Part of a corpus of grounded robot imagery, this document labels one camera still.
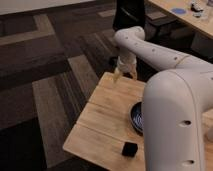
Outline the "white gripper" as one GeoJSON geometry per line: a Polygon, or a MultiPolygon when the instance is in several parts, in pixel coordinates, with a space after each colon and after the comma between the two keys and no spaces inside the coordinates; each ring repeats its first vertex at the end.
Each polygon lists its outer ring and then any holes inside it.
{"type": "Polygon", "coordinates": [[[116,83],[122,73],[130,73],[132,79],[137,80],[136,65],[136,56],[128,50],[121,49],[118,55],[117,67],[113,74],[113,82],[116,83]]]}

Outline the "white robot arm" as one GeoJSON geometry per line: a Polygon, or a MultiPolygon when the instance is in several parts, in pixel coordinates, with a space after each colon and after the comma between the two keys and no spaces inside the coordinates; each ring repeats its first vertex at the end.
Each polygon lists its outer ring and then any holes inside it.
{"type": "Polygon", "coordinates": [[[142,96],[146,171],[206,171],[202,114],[213,108],[213,64],[145,40],[142,27],[115,32],[117,70],[141,58],[157,73],[142,96]]]}

